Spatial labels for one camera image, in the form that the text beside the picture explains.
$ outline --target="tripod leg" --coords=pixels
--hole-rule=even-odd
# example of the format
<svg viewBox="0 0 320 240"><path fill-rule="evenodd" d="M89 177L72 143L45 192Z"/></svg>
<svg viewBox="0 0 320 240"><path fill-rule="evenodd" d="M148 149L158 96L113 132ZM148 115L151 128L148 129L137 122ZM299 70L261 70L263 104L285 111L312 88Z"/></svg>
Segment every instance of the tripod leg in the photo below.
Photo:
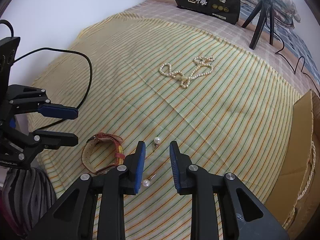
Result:
<svg viewBox="0 0 320 240"><path fill-rule="evenodd" d="M257 6L253 9L252 13L249 15L249 17L245 20L243 25L241 26L242 28L245 28L248 26L248 24L253 20L253 18L258 14L258 12L262 8L262 1L260 1Z"/></svg>
<svg viewBox="0 0 320 240"><path fill-rule="evenodd" d="M275 14L273 11L273 6L270 7L270 45L273 45L273 36L275 33Z"/></svg>
<svg viewBox="0 0 320 240"><path fill-rule="evenodd" d="M264 24L265 24L265 22L267 20L266 11L265 10L261 10L261 12L260 12L258 24L257 24L257 27L256 27L256 29L254 31L251 43L249 45L250 49L255 49L255 47L256 47L256 45L258 43L260 35L261 35L262 31L263 31Z"/></svg>

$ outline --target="black tripod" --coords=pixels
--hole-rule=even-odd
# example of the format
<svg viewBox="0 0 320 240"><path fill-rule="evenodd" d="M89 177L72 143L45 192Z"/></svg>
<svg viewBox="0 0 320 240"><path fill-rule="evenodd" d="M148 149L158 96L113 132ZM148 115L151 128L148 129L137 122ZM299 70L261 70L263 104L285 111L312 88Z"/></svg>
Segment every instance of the black tripod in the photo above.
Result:
<svg viewBox="0 0 320 240"><path fill-rule="evenodd" d="M242 25L242 28L245 28L248 26L248 24L253 20L253 18L258 14L258 12L260 12L260 16L259 16L259 20L258 20L258 24L257 27L254 31L252 40L250 42L249 48L250 49L255 49L258 40L260 38L260 35L263 31L263 27L264 24L267 21L267 17L268 17L268 13L270 14L270 40L269 43L270 45L273 44L273 35L274 35L274 29L275 29L275 14L273 11L273 2L272 0L261 0L257 6L254 8L254 10L252 11L252 13L249 15L249 17L246 19L246 21L244 22L244 24Z"/></svg>

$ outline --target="pink checkered cloth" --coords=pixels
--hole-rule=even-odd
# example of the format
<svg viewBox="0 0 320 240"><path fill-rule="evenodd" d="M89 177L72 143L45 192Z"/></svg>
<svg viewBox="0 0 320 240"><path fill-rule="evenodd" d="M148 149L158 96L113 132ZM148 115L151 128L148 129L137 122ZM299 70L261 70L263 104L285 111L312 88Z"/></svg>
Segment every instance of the pink checkered cloth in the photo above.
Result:
<svg viewBox="0 0 320 240"><path fill-rule="evenodd" d="M274 40L274 44L271 46L269 44L268 33L263 32L255 50L251 50L249 48L249 44L251 42L255 26L249 24L246 29L241 28L241 25L244 22L241 19L236 25L232 25L215 17L179 9L177 8L175 0L146 0L143 3L126 10L126 12L136 13L146 18L158 18L205 30L231 42L232 44L240 46L248 51L252 51L254 54L264 59L301 95L305 94L310 88L316 91L312 81L306 75L301 73L301 63L298 65L296 74L294 74L288 63L281 56L275 55L275 52L282 47L282 43ZM287 49L284 49L281 53L289 60L291 65L295 67L298 59ZM304 68L303 71L312 77L306 68Z"/></svg>

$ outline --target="pearl earring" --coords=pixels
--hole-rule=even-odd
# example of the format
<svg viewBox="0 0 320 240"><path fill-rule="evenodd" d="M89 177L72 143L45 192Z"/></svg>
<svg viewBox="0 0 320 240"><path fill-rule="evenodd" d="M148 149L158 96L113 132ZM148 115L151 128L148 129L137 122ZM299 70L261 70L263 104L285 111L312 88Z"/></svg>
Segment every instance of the pearl earring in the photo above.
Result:
<svg viewBox="0 0 320 240"><path fill-rule="evenodd" d="M152 179L154 178L154 176L155 176L155 175L153 175L150 179L144 179L144 180L142 181L142 185L145 186L145 187L149 187L150 184L151 184Z"/></svg>
<svg viewBox="0 0 320 240"><path fill-rule="evenodd" d="M161 138L160 137L156 137L153 139L154 143L155 143L155 149L153 150L153 152L155 152L155 150L158 148L159 144L161 143Z"/></svg>

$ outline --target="cardboard flap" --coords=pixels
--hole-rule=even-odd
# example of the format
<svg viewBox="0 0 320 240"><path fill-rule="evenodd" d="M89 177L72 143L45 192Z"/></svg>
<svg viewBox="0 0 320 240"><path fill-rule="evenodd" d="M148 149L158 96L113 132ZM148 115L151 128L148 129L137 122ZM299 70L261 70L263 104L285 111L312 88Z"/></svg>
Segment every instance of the cardboard flap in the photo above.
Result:
<svg viewBox="0 0 320 240"><path fill-rule="evenodd" d="M284 224L294 208L309 160L313 132L312 91L293 106L290 139L276 184L265 206Z"/></svg>

